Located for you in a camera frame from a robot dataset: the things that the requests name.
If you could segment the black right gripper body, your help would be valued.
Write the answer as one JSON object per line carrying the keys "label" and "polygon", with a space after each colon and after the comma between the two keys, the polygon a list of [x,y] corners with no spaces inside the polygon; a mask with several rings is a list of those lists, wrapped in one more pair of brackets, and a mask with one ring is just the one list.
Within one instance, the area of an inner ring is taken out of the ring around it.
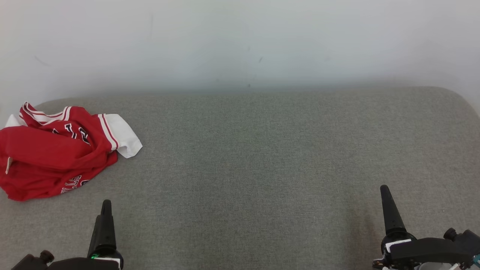
{"label": "black right gripper body", "polygon": [[417,239],[404,228],[389,229],[381,243],[382,258],[373,261],[378,270],[469,270],[479,267],[480,238],[469,229],[458,234],[449,228],[443,238]]}

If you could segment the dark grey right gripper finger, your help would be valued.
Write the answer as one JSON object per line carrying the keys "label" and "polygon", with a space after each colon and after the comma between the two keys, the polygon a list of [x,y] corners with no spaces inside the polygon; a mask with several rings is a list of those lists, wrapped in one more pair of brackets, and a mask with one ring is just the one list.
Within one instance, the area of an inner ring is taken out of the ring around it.
{"label": "dark grey right gripper finger", "polygon": [[392,234],[393,232],[406,232],[406,227],[403,223],[389,187],[385,184],[382,185],[380,187],[380,192],[382,197],[382,210],[386,234]]}

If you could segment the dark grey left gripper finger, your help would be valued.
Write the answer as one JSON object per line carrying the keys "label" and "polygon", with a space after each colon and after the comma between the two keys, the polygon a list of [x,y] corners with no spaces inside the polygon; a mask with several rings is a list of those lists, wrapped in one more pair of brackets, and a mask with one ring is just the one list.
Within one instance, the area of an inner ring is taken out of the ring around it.
{"label": "dark grey left gripper finger", "polygon": [[116,251],[113,210],[111,201],[106,199],[102,203],[100,214],[96,217],[87,256],[107,257],[114,255]]}

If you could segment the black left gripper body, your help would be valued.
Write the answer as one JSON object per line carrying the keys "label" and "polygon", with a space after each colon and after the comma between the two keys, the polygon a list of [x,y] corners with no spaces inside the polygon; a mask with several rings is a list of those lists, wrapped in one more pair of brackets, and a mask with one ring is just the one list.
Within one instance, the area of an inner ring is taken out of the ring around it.
{"label": "black left gripper body", "polygon": [[43,250],[39,256],[26,255],[13,270],[120,270],[118,258],[69,258],[54,261],[50,251]]}

